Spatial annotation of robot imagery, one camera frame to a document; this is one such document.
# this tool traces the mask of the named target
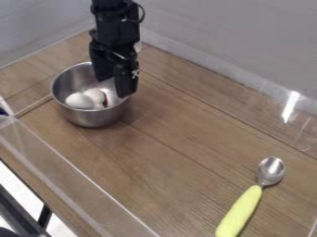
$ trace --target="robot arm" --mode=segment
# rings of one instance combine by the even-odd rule
[[[135,44],[141,41],[145,10],[133,0],[92,0],[92,14],[96,29],[91,30],[90,54],[95,76],[99,81],[114,77],[118,96],[126,97],[138,89]]]

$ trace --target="stainless steel bowl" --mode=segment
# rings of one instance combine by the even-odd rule
[[[66,105],[70,94],[99,88],[109,99],[109,107],[103,109],[78,109]],[[123,114],[126,98],[119,98],[115,91],[114,79],[99,82],[94,76],[92,63],[80,63],[66,69],[52,83],[51,93],[59,103],[63,116],[76,125],[87,128],[107,126]]]

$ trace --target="wooden table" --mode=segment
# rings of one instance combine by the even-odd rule
[[[83,33],[0,71],[0,94],[16,111],[47,94],[62,69],[88,60],[87,43]],[[23,110],[23,123],[166,237],[214,236],[256,183],[258,162],[281,157],[285,179],[265,190],[242,236],[308,236],[317,218],[316,117],[294,110],[297,119],[282,124],[284,105],[264,94],[151,46],[141,59],[139,91],[110,127],[74,126],[51,100]],[[95,236],[44,183],[4,159],[76,233]]]

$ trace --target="yellow spoon handle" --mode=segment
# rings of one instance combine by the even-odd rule
[[[262,189],[257,185],[252,186],[245,191],[225,215],[225,218],[216,230],[216,237],[236,237],[240,234],[244,225],[250,219],[257,208],[261,194]]]

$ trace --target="metal spoon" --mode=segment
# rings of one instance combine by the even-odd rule
[[[248,220],[250,219],[258,205],[262,188],[277,184],[285,174],[285,166],[281,159],[265,158],[258,165],[258,185],[252,186],[237,200],[225,215],[216,230],[216,237],[236,237]]]

